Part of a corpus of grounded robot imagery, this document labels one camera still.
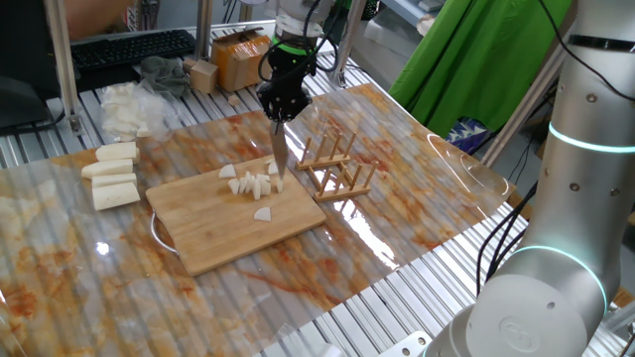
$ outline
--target black keyboard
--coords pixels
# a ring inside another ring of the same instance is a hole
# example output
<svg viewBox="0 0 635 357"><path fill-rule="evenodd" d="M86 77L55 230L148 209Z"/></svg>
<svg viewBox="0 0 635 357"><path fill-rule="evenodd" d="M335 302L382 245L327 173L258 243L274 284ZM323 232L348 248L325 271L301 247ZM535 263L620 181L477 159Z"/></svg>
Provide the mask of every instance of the black keyboard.
<svg viewBox="0 0 635 357"><path fill-rule="evenodd" d="M116 40L101 40L70 47L79 72L136 64L150 56L176 57L194 52L194 37L186 30L173 30Z"/></svg>

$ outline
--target knife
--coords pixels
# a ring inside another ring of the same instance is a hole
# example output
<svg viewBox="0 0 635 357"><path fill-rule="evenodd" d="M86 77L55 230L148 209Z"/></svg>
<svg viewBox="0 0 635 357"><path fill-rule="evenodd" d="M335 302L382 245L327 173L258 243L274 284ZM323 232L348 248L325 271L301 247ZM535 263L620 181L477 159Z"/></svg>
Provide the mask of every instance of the knife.
<svg viewBox="0 0 635 357"><path fill-rule="evenodd" d="M271 121L271 145L274 149L278 175L280 175L280 180L282 180L285 176L287 159L289 158L289 147L287 146L287 139L285 137L284 123Z"/></svg>

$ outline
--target marble pattern surface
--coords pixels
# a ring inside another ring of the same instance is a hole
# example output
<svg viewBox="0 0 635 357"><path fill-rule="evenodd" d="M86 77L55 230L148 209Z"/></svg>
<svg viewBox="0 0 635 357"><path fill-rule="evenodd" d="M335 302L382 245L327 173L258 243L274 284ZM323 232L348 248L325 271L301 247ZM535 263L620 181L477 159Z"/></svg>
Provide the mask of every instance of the marble pattern surface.
<svg viewBox="0 0 635 357"><path fill-rule="evenodd" d="M101 212L80 177L96 161L92 150L0 171L0 342L9 354L250 356L283 325L330 310L509 194L505 179L372 84L349 88L314 98L288 124L290 173L313 193L294 169L306 138L341 133L343 151L356 132L353 161L379 162L371 192L321 203L326 224L188 276L152 240L145 190L272 154L268 128L262 112L251 112L177 130L165 142L139 141L142 200Z"/></svg>

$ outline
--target gray cloth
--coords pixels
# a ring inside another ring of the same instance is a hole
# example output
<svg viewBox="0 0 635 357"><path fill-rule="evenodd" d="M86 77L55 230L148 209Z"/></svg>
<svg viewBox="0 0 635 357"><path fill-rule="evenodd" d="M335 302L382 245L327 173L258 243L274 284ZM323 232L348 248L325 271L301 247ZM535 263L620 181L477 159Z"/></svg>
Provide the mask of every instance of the gray cloth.
<svg viewBox="0 0 635 357"><path fill-rule="evenodd" d="M141 79L146 79L155 92L169 92L176 98L182 97L190 86L190 78L176 59L144 59L141 62Z"/></svg>

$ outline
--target wooden cutting board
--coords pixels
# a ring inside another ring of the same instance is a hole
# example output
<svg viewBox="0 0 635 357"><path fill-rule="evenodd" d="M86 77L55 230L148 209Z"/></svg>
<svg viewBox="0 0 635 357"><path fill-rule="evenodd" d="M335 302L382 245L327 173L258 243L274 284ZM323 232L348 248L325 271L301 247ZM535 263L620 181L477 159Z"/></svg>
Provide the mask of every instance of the wooden cutting board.
<svg viewBox="0 0 635 357"><path fill-rule="evenodd" d="M235 165L243 178L265 175L273 157ZM282 193L271 176L272 192L254 200L253 194L234 195L219 170L153 187L146 195L172 236L181 261L191 276L232 262L326 221L305 188L287 172ZM254 220L254 213L271 207L271 222Z"/></svg>

